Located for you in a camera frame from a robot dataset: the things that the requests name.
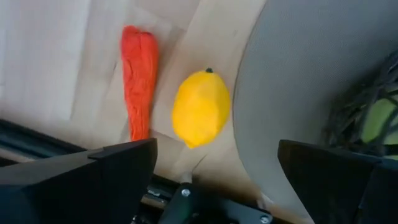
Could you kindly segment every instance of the wooden surface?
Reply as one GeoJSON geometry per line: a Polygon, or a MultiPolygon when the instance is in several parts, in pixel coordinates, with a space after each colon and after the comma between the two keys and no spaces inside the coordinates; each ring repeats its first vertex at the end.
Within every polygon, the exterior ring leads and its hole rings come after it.
{"type": "Polygon", "coordinates": [[[189,150],[170,109],[181,82],[211,67],[231,96],[251,29],[266,0],[13,0],[0,3],[0,117],[94,149],[128,141],[119,59],[127,24],[153,33],[160,67],[152,115],[155,173],[238,197],[261,197],[239,159],[230,119],[211,144],[189,150]]]}

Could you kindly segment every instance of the green object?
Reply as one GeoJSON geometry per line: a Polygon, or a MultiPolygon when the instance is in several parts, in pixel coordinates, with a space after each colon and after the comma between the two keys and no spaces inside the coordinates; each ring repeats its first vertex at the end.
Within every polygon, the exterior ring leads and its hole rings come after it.
{"type": "MultiPolygon", "coordinates": [[[[368,143],[378,137],[384,123],[395,108],[396,106],[387,99],[377,100],[370,108],[368,117],[365,120],[361,135],[362,141],[368,143]]],[[[391,126],[397,123],[398,117],[392,121],[391,126]]],[[[388,135],[383,143],[387,145],[398,144],[398,132],[388,135]]]]}

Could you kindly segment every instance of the metal screw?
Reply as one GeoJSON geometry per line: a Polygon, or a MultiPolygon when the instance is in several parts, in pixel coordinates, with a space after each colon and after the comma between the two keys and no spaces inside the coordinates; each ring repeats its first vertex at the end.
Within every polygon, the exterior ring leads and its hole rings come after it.
{"type": "Polygon", "coordinates": [[[261,223],[264,223],[264,224],[269,223],[269,219],[266,216],[261,217],[260,221],[261,221],[261,223]]]}
{"type": "Polygon", "coordinates": [[[184,197],[188,197],[188,196],[191,194],[191,191],[188,190],[188,189],[183,189],[183,190],[181,191],[181,194],[182,194],[182,196],[184,196],[184,197]]]}

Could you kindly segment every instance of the lemon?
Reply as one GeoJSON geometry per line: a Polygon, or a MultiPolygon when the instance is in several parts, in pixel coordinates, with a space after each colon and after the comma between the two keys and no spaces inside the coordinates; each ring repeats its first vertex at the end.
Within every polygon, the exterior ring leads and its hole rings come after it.
{"type": "Polygon", "coordinates": [[[189,148],[208,144],[228,120],[231,99],[223,80],[211,68],[190,75],[178,89],[172,110],[176,135],[189,148]]]}

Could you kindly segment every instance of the yellow lemon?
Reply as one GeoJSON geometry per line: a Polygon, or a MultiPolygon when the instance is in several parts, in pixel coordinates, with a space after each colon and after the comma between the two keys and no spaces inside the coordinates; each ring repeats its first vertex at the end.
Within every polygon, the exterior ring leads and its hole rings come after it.
{"type": "Polygon", "coordinates": [[[173,128],[189,148],[212,142],[228,120],[231,99],[223,80],[211,68],[190,75],[178,89],[173,128]]]}

